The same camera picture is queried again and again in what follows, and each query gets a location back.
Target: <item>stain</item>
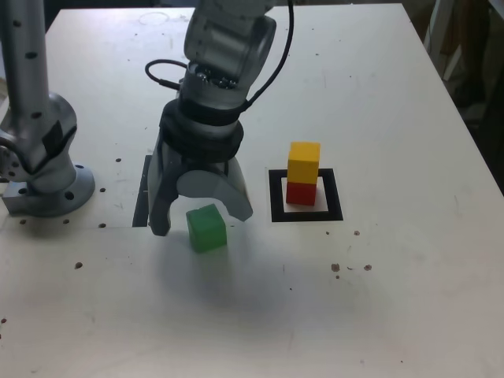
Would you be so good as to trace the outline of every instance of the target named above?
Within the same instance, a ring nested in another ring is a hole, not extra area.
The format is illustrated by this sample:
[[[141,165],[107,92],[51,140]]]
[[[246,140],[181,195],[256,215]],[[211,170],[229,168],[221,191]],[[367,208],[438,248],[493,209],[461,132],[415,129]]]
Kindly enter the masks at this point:
[[[139,18],[139,23],[142,25],[161,25],[168,22],[170,17],[162,12],[145,13]]]
[[[294,340],[294,331],[291,331],[291,337],[289,337],[289,344],[287,346],[287,350],[291,350],[293,340]]]
[[[462,213],[460,212],[460,205],[458,204],[458,198],[454,195],[455,198],[455,215],[459,218],[462,218]]]

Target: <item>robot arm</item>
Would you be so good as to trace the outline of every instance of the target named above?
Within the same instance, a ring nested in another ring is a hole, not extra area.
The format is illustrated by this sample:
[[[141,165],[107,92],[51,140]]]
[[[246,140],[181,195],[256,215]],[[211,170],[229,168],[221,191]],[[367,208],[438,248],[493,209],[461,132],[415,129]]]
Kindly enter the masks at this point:
[[[150,163],[150,226],[155,235],[168,233],[169,209],[179,195],[219,199],[241,221],[252,216],[235,158],[243,139],[239,116],[274,81],[287,59],[294,26],[292,0],[282,60],[266,85],[247,101],[275,36],[276,22],[265,15],[274,3],[201,0],[195,10],[185,42],[190,63],[177,88],[179,97],[163,111]]]

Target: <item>yellow cube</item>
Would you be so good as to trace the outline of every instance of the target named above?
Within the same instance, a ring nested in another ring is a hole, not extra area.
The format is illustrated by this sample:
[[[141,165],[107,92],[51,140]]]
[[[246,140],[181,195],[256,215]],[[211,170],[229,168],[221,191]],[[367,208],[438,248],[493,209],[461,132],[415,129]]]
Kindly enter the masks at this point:
[[[287,182],[317,184],[321,144],[292,142],[287,166]]]

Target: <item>table surface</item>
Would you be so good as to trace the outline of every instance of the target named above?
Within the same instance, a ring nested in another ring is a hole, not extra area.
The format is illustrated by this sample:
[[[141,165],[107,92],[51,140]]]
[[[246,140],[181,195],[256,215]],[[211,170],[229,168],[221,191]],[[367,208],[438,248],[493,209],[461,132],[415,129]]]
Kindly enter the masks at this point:
[[[254,89],[287,36],[287,9],[271,16]],[[296,9],[290,59],[243,114],[255,213],[224,217],[227,249],[191,252],[185,213],[208,199],[177,200],[166,238],[131,228],[175,96],[143,67],[183,59],[190,17],[66,10],[49,30],[50,87],[76,110],[71,155],[97,191],[53,220],[0,209],[2,377],[502,376],[504,200],[401,6]],[[292,140],[322,142],[344,221],[271,223],[267,170]]]

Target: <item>black cable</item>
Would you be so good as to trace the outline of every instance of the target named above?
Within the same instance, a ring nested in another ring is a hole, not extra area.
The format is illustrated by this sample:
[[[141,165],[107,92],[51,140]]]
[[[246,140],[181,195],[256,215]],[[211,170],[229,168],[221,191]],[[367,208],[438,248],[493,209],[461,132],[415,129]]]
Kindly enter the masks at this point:
[[[156,76],[154,76],[152,73],[150,73],[150,67],[152,67],[153,65],[159,65],[161,63],[166,63],[167,65],[178,65],[179,67],[182,67],[184,69],[187,69],[187,65],[185,63],[182,63],[181,61],[172,61],[170,59],[157,59],[155,61],[150,61],[145,66],[145,73],[147,74],[147,76],[149,76],[149,78],[151,80],[155,81],[159,85],[162,85],[163,87],[167,87],[170,89],[174,89],[175,91],[179,91],[180,90],[179,83],[174,83],[169,80],[159,79]]]
[[[271,77],[268,79],[268,81],[265,83],[265,85],[256,92],[256,94],[247,102],[244,104],[244,110],[249,109],[254,102],[268,89],[268,87],[275,81],[276,77],[280,74],[280,71],[282,71],[282,68],[285,65],[285,62],[287,61],[287,57],[289,56],[289,51],[291,49],[291,44],[292,44],[292,37],[294,36],[294,3],[292,0],[288,0],[287,2],[289,6],[289,32],[287,34],[287,41],[285,43],[285,48],[283,49],[283,55],[282,58],[280,59],[280,63],[278,64],[278,67],[276,67],[275,72],[271,75]]]
[[[275,81],[275,79],[278,77],[278,75],[280,74],[280,71],[282,71],[282,68],[285,65],[285,62],[287,61],[287,58],[289,56],[289,51],[291,49],[292,39],[294,36],[294,2],[293,2],[293,0],[287,0],[287,4],[288,4],[288,8],[289,8],[289,32],[287,34],[287,41],[285,43],[285,48],[283,49],[283,54],[282,54],[282,58],[280,59],[280,63],[276,67],[273,74],[269,77],[269,79],[265,83],[265,85],[263,85],[262,88],[259,91],[257,91],[256,94],[254,94],[254,96],[252,96],[252,98],[250,100],[245,101],[243,103],[243,105],[241,106],[241,108],[239,108],[241,113],[243,113],[244,111],[249,109],[257,101],[257,99],[259,97],[261,97],[261,95],[263,93],[265,93],[265,91],[269,88],[269,86],[273,83],[273,81]],[[180,90],[179,83],[173,83],[172,81],[169,81],[169,80],[159,79],[156,76],[154,76],[152,73],[150,73],[150,67],[152,67],[153,65],[158,65],[160,63],[166,63],[166,64],[170,64],[170,65],[178,65],[178,66],[183,67],[185,69],[187,69],[187,65],[185,63],[180,62],[180,61],[172,61],[169,59],[157,59],[155,61],[151,61],[150,63],[147,63],[147,65],[145,66],[145,73],[150,77],[151,80],[155,81],[159,85],[162,85],[163,87],[167,87],[167,88],[179,91]]]

